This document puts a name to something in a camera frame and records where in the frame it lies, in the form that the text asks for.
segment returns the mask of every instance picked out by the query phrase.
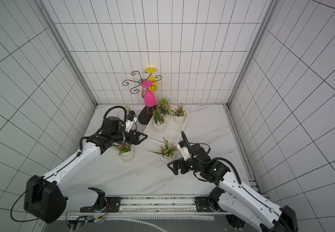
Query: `black cable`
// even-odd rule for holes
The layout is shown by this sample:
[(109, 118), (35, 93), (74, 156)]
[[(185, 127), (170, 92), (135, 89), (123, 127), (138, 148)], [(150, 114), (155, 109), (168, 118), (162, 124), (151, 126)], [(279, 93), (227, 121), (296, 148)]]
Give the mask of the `black cable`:
[(278, 213), (276, 213), (275, 211), (273, 211), (282, 221), (283, 223), (285, 224), (285, 226), (287, 227), (287, 229), (291, 232), (290, 228), (286, 225), (286, 222), (281, 218), (280, 215), (278, 215)]
[(212, 163), (212, 162), (214, 162), (214, 161), (216, 161), (216, 160), (222, 160), (222, 161), (228, 163), (228, 164), (231, 166), (233, 172), (235, 173), (237, 182), (238, 182), (239, 184), (242, 183), (241, 179), (239, 178), (239, 174), (238, 174), (238, 172), (237, 172), (237, 169), (235, 168), (235, 166), (234, 166), (229, 160), (227, 160), (227, 159), (225, 159), (225, 158), (222, 158), (222, 157), (216, 157), (216, 158), (214, 158), (214, 159), (212, 159), (212, 160), (209, 160), (209, 161), (204, 162), (204, 161), (200, 160), (200, 158), (199, 158), (198, 156), (196, 157), (196, 159), (197, 159), (198, 161), (200, 161), (201, 163), (205, 164), (205, 165), (210, 164), (210, 163)]
[(184, 143), (187, 145), (188, 152), (189, 152), (190, 154), (192, 154), (193, 156), (196, 156), (196, 153), (192, 150), (192, 147), (191, 147), (190, 144), (189, 144), (189, 141), (188, 141), (188, 139), (187, 139), (187, 137), (186, 137), (186, 134), (184, 133), (184, 131), (182, 131), (181, 133), (182, 133), (183, 141), (184, 141)]
[(83, 215), (83, 216), (80, 216), (80, 217), (76, 218), (75, 221), (77, 221), (77, 220), (79, 220), (81, 218), (83, 218), (84, 220), (86, 220), (88, 217), (89, 217), (88, 215)]
[(134, 133), (134, 132), (136, 132), (136, 131), (138, 130), (137, 123), (134, 123), (134, 124), (135, 124), (135, 129), (132, 130), (132, 131), (130, 131), (130, 132), (126, 132), (126, 131), (125, 131), (125, 134), (129, 135), (129, 134), (132, 134), (132, 133)]
[(68, 213), (68, 212), (66, 212), (66, 217), (64, 218), (64, 221), (66, 222), (66, 226), (68, 227), (68, 229), (71, 229), (71, 228), (69, 227), (69, 225), (68, 225), (68, 222), (67, 222), (67, 213)]
[(111, 107), (109, 108), (106, 112), (105, 112), (105, 115), (103, 116), (103, 120), (107, 117), (107, 114), (113, 110), (113, 109), (117, 109), (117, 108), (120, 108), (120, 109), (123, 109), (124, 110), (124, 123), (126, 123), (126, 109), (125, 107), (121, 106), (121, 105), (116, 105), (114, 107)]
[[(250, 196), (252, 196), (255, 200), (257, 200), (258, 202), (260, 202), (262, 205), (264, 205), (265, 207), (267, 207), (269, 210), (271, 210), (272, 211), (272, 209), (269, 207), (269, 206), (267, 206), (266, 204), (264, 204), (263, 202), (261, 202), (261, 201), (259, 201), (256, 197), (254, 197), (251, 193), (249, 193), (243, 186), (242, 186), (242, 188), (250, 195)], [(273, 211), (282, 221), (283, 221), (283, 223), (285, 224), (285, 226), (287, 227), (287, 229), (291, 232), (291, 230), (290, 230), (290, 228), (286, 225), (286, 222), (281, 218), (281, 216), (280, 215), (278, 215), (278, 213), (276, 213), (276, 211)]]
[[(43, 182), (44, 180), (48, 179), (48, 178), (45, 178), (45, 179), (42, 179), (41, 181), (37, 182), (36, 184), (40, 184), (41, 182)], [(35, 221), (35, 220), (38, 220), (38, 218), (35, 218), (35, 219), (32, 219), (32, 220), (24, 220), (24, 221), (21, 221), (21, 220), (16, 220), (13, 218), (13, 215), (12, 215), (12, 211), (13, 211), (13, 208), (14, 206), (16, 205), (16, 203), (18, 202), (18, 200), (23, 196), (23, 194), (25, 194), (30, 188), (34, 187), (36, 184), (32, 185), (31, 187), (27, 188), (25, 192), (22, 193), (22, 195), (14, 202), (12, 208), (10, 209), (10, 217), (13, 221), (15, 222), (30, 222), (30, 221)]]
[(202, 143), (202, 142), (197, 142), (197, 143), (190, 142), (190, 144), (205, 144), (205, 145), (207, 145), (207, 146), (209, 147), (209, 149), (207, 150), (206, 155), (209, 155), (209, 153), (210, 153), (210, 151), (211, 151), (211, 147), (210, 147), (210, 145), (208, 145), (208, 144), (206, 144), (206, 143)]
[(125, 124), (123, 121), (121, 121), (120, 123), (123, 124), (124, 126), (123, 126), (122, 129), (120, 129), (120, 130), (118, 131), (119, 133), (124, 132), (124, 131), (125, 131), (125, 128), (126, 128), (126, 124)]
[[(73, 158), (73, 160), (71, 160), (70, 162), (68, 162), (68, 164), (66, 164), (65, 166), (63, 166), (60, 170), (64, 169), (67, 165), (69, 165), (72, 161), (74, 161), (78, 156), (75, 156), (75, 158)], [(41, 181), (37, 182), (36, 184), (40, 184), (41, 182), (43, 182), (44, 180), (48, 179), (48, 178), (45, 178), (45, 179), (42, 179)], [(23, 196), (23, 194), (25, 194), (30, 188), (34, 187), (36, 184), (32, 185), (31, 187), (29, 187), (28, 189), (26, 189), (26, 191), (24, 193), (22, 193), (22, 195), (20, 197), (18, 197), (18, 199), (14, 202), (12, 208), (10, 209), (10, 217), (12, 218), (13, 221), (16, 221), (16, 222), (30, 222), (30, 221), (33, 221), (33, 220), (38, 220), (38, 218), (36, 219), (32, 219), (32, 220), (26, 220), (26, 221), (20, 221), (20, 220), (16, 220), (13, 218), (12, 216), (12, 211), (13, 211), (13, 207), (16, 205), (16, 203), (18, 202), (18, 200)]]
[(193, 175), (194, 175), (198, 180), (203, 181), (203, 182), (207, 182), (207, 180), (198, 178), (198, 177), (196, 176), (196, 171), (193, 172)]
[(80, 151), (77, 153), (77, 155), (80, 155), (82, 153), (82, 141), (86, 138), (89, 138), (89, 136), (84, 136), (80, 138)]

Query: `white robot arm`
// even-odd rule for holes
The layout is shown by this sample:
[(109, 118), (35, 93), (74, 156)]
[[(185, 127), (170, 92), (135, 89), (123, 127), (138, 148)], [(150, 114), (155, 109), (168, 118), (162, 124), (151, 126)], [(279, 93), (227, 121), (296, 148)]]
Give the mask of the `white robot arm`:
[[(24, 209), (46, 223), (55, 221), (63, 213), (86, 207), (96, 212), (105, 209), (105, 193), (97, 188), (88, 188), (84, 192), (69, 195), (66, 186), (70, 180), (92, 160), (100, 156), (114, 142), (128, 142), (138, 145), (147, 135), (130, 128), (136, 122), (133, 114), (125, 116), (124, 121), (116, 117), (104, 118), (102, 127), (90, 137), (82, 137), (80, 149), (58, 167), (41, 177), (33, 176), (26, 184)], [(208, 196), (212, 211), (227, 211), (250, 224), (259, 232), (297, 232), (295, 212), (288, 206), (281, 208), (262, 197), (251, 187), (242, 183), (235, 167), (226, 159), (210, 159), (199, 144), (189, 144), (184, 132), (183, 141), (178, 145), (183, 158), (174, 160), (167, 166), (178, 174), (189, 171), (200, 172), (202, 181), (214, 183), (216, 187)], [(219, 160), (227, 162), (232, 169)]]
[[(202, 181), (214, 183), (215, 187), (208, 196), (212, 211), (227, 211), (250, 224), (259, 232), (297, 232), (295, 211), (290, 207), (280, 207), (262, 197), (247, 184), (242, 183), (233, 164), (221, 157), (210, 159), (208, 153), (199, 144), (192, 146), (184, 132), (178, 145), (183, 157), (170, 162), (167, 166), (178, 174), (189, 171), (200, 172)], [(228, 163), (228, 168), (221, 161)]]
[[(107, 117), (107, 114), (116, 108), (124, 110), (124, 120)], [(69, 196), (66, 193), (66, 186), (87, 164), (103, 154), (114, 143), (127, 142), (138, 145), (145, 140), (146, 134), (138, 132), (137, 129), (131, 130), (132, 125), (136, 122), (134, 112), (130, 111), (127, 115), (126, 109), (122, 106), (115, 106), (107, 110), (99, 130), (90, 137), (80, 139), (78, 151), (43, 176), (35, 175), (27, 181), (26, 191), (23, 193), (25, 194), (24, 209), (46, 223), (55, 221), (63, 212), (81, 207), (101, 211), (105, 206), (105, 193), (102, 190), (90, 187), (83, 193)]]

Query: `brown base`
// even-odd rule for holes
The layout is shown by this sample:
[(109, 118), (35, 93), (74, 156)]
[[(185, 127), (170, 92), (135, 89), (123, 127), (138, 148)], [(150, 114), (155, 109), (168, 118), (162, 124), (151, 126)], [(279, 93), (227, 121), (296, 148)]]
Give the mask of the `brown base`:
[(157, 105), (148, 107), (148, 112), (147, 112), (147, 106), (145, 106), (142, 112), (138, 115), (139, 123), (143, 125), (147, 125), (153, 116), (154, 109), (157, 109)]

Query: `white flower pot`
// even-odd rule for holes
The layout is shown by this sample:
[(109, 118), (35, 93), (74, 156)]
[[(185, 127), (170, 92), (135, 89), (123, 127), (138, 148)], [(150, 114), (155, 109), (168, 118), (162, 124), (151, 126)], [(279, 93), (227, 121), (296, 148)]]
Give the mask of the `white flower pot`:
[(162, 156), (161, 156), (161, 160), (162, 160), (163, 163), (168, 164), (168, 163), (170, 163), (171, 161), (175, 160), (175, 154), (174, 154), (173, 157), (171, 157), (171, 158), (162, 155)]
[(157, 132), (164, 132), (166, 130), (166, 124), (167, 123), (163, 123), (161, 125), (157, 125), (155, 122), (153, 122), (153, 128)]
[(127, 153), (121, 153), (119, 155), (119, 157), (124, 163), (129, 163), (135, 157), (133, 148), (130, 151), (128, 151)]
[(174, 116), (174, 122), (175, 123), (177, 123), (177, 124), (182, 124), (182, 123), (184, 123), (184, 120), (186, 119), (184, 116), (180, 116), (180, 117), (178, 117), (178, 116)]
[(170, 115), (168, 114), (167, 116), (164, 115), (165, 123), (170, 122)]

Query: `potted plant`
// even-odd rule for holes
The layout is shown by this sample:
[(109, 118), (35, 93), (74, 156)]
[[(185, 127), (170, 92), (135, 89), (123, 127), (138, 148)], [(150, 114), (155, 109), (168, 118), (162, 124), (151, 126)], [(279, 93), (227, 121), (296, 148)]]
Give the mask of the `potted plant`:
[(153, 110), (153, 128), (157, 132), (164, 132), (166, 129), (165, 118), (159, 109)]
[(119, 152), (121, 160), (125, 163), (132, 161), (135, 157), (132, 145), (127, 142), (124, 142), (118, 146), (112, 146), (112, 148)]
[(160, 150), (158, 152), (151, 152), (161, 155), (161, 159), (164, 163), (170, 163), (176, 151), (179, 151), (178, 148), (175, 145), (169, 146), (169, 142), (164, 138), (164, 145), (160, 146)]
[(157, 108), (160, 110), (162, 116), (165, 119), (165, 123), (168, 123), (170, 121), (170, 103), (169, 103), (169, 99), (167, 99), (166, 97), (159, 99), (159, 97), (157, 97), (157, 99), (159, 100), (157, 103)]
[(178, 105), (178, 108), (175, 109), (174, 111), (170, 110), (172, 112), (173, 115), (173, 119), (174, 122), (177, 124), (181, 124), (184, 122), (185, 117), (187, 117), (186, 115), (184, 115), (185, 110), (183, 109), (183, 104), (180, 103)]

